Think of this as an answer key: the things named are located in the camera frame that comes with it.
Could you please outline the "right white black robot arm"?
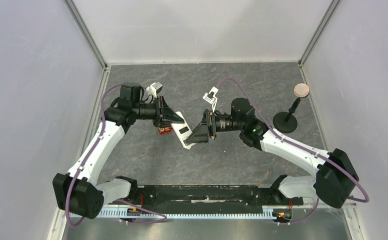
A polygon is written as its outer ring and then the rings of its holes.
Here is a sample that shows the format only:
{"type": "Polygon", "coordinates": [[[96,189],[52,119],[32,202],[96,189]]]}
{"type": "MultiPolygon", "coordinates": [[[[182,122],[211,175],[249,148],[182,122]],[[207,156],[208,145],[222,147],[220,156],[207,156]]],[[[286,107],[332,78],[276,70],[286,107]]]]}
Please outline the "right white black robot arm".
{"type": "Polygon", "coordinates": [[[240,132],[245,145],[284,158],[309,173],[282,177],[270,191],[272,201],[277,204],[292,198],[319,198],[340,209],[359,181],[343,150],[318,149],[287,137],[259,120],[249,101],[242,97],[232,101],[230,114],[204,110],[201,122],[184,143],[208,143],[218,132],[232,131],[240,132]]]}

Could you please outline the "white remote control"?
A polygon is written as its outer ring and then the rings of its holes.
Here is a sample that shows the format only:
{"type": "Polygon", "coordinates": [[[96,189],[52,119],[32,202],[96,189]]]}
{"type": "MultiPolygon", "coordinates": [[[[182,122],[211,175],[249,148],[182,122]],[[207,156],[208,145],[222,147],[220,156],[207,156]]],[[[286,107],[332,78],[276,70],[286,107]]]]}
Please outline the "white remote control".
{"type": "Polygon", "coordinates": [[[186,123],[172,123],[171,124],[174,132],[176,133],[179,141],[181,142],[182,146],[190,150],[192,146],[194,146],[194,143],[187,144],[185,140],[192,134],[192,130],[189,127],[189,125],[186,123]]]}

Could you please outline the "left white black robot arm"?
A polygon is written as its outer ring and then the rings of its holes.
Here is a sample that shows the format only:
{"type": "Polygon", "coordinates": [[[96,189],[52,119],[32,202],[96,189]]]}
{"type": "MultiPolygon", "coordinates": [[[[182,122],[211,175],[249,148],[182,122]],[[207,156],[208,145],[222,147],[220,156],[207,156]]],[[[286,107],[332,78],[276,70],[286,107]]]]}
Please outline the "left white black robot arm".
{"type": "Polygon", "coordinates": [[[117,87],[119,96],[109,107],[103,103],[100,106],[101,122],[88,147],[67,173],[57,173],[52,180],[57,205],[65,212],[68,223],[71,214],[81,220],[94,219],[106,204],[118,200],[133,204],[139,199],[135,179],[118,176],[98,183],[105,162],[136,121],[152,121],[156,128],[185,122],[159,95],[163,88],[160,82],[147,88],[132,82],[117,87]]]}

